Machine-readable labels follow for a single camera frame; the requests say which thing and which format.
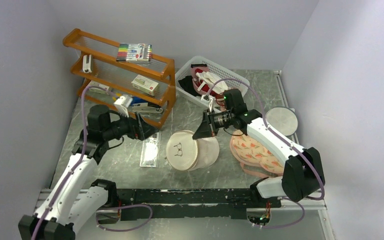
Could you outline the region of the coloured marker pen set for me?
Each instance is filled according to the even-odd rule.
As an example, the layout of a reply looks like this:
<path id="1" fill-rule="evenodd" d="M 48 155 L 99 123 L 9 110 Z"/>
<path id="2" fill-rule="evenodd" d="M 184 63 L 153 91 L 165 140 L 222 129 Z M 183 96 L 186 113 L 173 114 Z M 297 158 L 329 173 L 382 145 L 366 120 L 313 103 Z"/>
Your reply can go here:
<path id="1" fill-rule="evenodd" d="M 152 45 L 146 43 L 120 43 L 116 55 L 117 62 L 149 62 L 152 58 Z"/>

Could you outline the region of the floral heart-shaped laundry bag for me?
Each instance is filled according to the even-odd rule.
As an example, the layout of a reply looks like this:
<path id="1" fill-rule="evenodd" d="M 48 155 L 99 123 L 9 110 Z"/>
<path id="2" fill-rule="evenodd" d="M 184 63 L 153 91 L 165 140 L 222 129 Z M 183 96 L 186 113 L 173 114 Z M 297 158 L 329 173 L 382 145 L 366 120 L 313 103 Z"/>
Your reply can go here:
<path id="1" fill-rule="evenodd" d="M 240 130 L 233 132 L 229 148 L 246 174 L 261 179 L 283 176 L 284 165 L 265 146 Z"/>

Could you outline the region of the clear packaged tool sleeve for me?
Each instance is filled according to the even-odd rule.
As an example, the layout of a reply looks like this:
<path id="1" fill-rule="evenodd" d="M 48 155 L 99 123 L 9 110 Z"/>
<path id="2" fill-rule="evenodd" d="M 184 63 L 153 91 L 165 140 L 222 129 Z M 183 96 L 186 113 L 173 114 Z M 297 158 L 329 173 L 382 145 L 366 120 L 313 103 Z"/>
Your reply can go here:
<path id="1" fill-rule="evenodd" d="M 157 168 L 159 162 L 161 133 L 154 133 L 142 143 L 139 166 L 141 168 Z"/>

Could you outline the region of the blue stapler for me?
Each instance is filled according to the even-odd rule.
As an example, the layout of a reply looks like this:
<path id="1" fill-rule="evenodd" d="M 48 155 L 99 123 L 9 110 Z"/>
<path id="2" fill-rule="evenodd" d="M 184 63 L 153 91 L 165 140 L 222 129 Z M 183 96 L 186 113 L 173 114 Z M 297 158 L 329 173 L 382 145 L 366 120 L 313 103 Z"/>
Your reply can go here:
<path id="1" fill-rule="evenodd" d="M 144 114 L 162 114 L 164 111 L 164 109 L 158 104 L 146 101 L 137 96 L 132 97 L 130 108 L 132 112 Z"/>

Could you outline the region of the orange three-tier shelf rack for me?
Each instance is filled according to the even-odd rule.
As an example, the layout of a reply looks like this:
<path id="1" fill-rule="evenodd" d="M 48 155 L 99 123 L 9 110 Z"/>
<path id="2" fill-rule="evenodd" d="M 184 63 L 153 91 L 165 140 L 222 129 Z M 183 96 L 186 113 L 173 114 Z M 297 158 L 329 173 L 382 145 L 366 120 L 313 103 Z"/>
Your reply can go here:
<path id="1" fill-rule="evenodd" d="M 161 116 L 146 121 L 161 128 L 176 102 L 175 61 L 171 58 L 152 54 L 150 61 L 118 62 L 119 42 L 89 32 L 73 29 L 62 41 L 65 47 L 80 51 L 80 57 L 70 71 L 85 79 L 78 95 L 90 81 L 111 87 L 114 91 L 137 96 L 148 102 L 164 107 Z M 92 55 L 92 72 L 82 70 L 83 56 Z M 148 95 L 133 87 L 132 80 L 142 75 L 159 83 L 155 96 Z"/>

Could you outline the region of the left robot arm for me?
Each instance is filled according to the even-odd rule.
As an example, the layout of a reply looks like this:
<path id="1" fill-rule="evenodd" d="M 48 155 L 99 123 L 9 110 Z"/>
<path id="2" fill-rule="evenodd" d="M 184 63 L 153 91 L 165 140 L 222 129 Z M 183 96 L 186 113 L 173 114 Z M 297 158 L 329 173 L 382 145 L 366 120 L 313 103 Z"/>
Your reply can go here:
<path id="1" fill-rule="evenodd" d="M 116 183 L 97 179 L 78 197 L 92 171 L 110 149 L 109 142 L 128 137 L 144 141 L 157 133 L 157 127 L 135 117 L 120 116 L 111 121 L 111 110 L 98 104 L 87 114 L 87 126 L 75 143 L 67 167 L 51 193 L 33 215 L 24 215 L 18 223 L 23 240 L 74 240 L 77 233 L 101 207 L 120 204 Z"/>

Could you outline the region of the small white box on shelf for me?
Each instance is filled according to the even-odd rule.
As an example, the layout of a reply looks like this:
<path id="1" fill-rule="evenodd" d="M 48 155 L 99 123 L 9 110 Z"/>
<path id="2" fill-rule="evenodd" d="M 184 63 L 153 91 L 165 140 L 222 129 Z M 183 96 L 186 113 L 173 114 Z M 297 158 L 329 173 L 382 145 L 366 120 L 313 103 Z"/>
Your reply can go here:
<path id="1" fill-rule="evenodd" d="M 82 58 L 82 71 L 85 74 L 93 72 L 93 56 L 91 54 L 86 54 Z"/>

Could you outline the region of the beige mesh laundry bag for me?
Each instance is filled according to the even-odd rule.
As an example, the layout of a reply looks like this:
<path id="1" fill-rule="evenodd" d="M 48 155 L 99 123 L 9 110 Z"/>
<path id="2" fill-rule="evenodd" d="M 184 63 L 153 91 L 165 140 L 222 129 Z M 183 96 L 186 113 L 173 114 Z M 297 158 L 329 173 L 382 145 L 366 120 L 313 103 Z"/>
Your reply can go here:
<path id="1" fill-rule="evenodd" d="M 220 154 L 215 137 L 193 139 L 193 132 L 181 130 L 170 136 L 166 144 L 168 163 L 178 171 L 194 171 L 211 166 Z"/>

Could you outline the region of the white plastic laundry basket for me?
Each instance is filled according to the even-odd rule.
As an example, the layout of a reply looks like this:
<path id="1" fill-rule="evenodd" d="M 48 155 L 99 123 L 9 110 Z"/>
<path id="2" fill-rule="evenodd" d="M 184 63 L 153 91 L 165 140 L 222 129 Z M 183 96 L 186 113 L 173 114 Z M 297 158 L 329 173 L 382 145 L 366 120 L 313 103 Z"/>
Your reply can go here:
<path id="1" fill-rule="evenodd" d="M 216 74 L 217 76 L 221 77 L 222 79 L 228 78 L 228 79 L 237 79 L 241 82 L 245 83 L 246 85 L 250 86 L 250 82 L 240 76 L 239 74 L 203 57 L 203 56 L 194 56 L 189 61 L 187 61 L 183 67 L 180 68 L 175 74 L 175 81 L 176 81 L 176 91 L 177 93 L 186 98 L 188 101 L 200 106 L 207 108 L 208 104 L 205 101 L 201 101 L 201 97 L 197 96 L 197 92 L 195 91 L 192 83 L 192 74 L 191 74 L 191 65 L 195 64 L 204 64 L 207 65 L 210 72 Z"/>

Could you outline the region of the white staples box right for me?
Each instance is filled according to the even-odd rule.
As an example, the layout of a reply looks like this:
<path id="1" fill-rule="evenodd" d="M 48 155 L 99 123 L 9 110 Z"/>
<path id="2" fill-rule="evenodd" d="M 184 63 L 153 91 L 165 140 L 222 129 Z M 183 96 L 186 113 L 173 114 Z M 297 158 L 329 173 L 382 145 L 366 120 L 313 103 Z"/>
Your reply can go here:
<path id="1" fill-rule="evenodd" d="M 132 86 L 150 96 L 155 96 L 159 83 L 142 75 L 137 75 L 131 82 Z"/>

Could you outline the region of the grey round laundry bags stack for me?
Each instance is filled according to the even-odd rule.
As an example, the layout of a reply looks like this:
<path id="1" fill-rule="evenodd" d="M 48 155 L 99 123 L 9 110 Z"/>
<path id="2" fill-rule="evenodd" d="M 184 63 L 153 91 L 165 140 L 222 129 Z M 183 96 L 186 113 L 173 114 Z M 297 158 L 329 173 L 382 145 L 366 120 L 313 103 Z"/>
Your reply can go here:
<path id="1" fill-rule="evenodd" d="M 284 136 L 292 136 L 298 129 L 298 118 L 288 107 L 274 107 L 265 114 L 266 121 Z"/>

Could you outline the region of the pile of bras in basket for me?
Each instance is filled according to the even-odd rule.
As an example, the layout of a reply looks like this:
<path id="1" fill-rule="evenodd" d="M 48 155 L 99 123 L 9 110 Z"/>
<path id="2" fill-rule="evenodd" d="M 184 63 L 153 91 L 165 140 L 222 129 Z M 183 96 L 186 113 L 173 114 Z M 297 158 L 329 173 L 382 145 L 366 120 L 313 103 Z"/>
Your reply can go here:
<path id="1" fill-rule="evenodd" d="M 189 75 L 178 81 L 180 87 L 193 97 L 201 97 L 205 94 L 218 80 L 222 78 L 210 71 L 207 64 L 191 64 Z M 225 105 L 223 93 L 229 90 L 228 85 L 221 81 L 210 92 L 210 95 L 216 98 L 219 106 Z"/>

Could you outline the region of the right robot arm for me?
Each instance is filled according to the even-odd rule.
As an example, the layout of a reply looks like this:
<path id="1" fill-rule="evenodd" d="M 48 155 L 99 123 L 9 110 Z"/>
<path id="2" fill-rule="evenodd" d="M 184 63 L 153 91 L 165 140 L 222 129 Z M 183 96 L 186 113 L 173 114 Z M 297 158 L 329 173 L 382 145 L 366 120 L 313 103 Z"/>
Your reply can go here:
<path id="1" fill-rule="evenodd" d="M 252 185 L 255 190 L 250 193 L 250 202 L 255 207 L 262 207 L 273 197 L 299 202 L 311 199 L 317 190 L 321 191 L 318 199 L 322 200 L 326 181 L 319 151 L 288 140 L 258 110 L 247 108 L 239 89 L 227 90 L 223 99 L 226 110 L 219 113 L 205 110 L 192 138 L 215 137 L 219 129 L 233 126 L 266 147 L 283 165 L 282 176 L 265 178 Z"/>

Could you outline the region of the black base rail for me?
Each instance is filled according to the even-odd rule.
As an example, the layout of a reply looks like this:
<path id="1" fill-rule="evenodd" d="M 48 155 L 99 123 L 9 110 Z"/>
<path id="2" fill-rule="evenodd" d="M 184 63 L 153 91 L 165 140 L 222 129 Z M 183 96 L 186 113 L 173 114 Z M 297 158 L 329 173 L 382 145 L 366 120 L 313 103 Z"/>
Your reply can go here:
<path id="1" fill-rule="evenodd" d="M 122 207 L 120 221 L 229 217 L 247 219 L 250 209 L 280 208 L 277 197 L 263 198 L 250 188 L 146 189 L 117 188 L 116 183 L 96 179 L 91 186 L 108 190 L 102 210 Z"/>

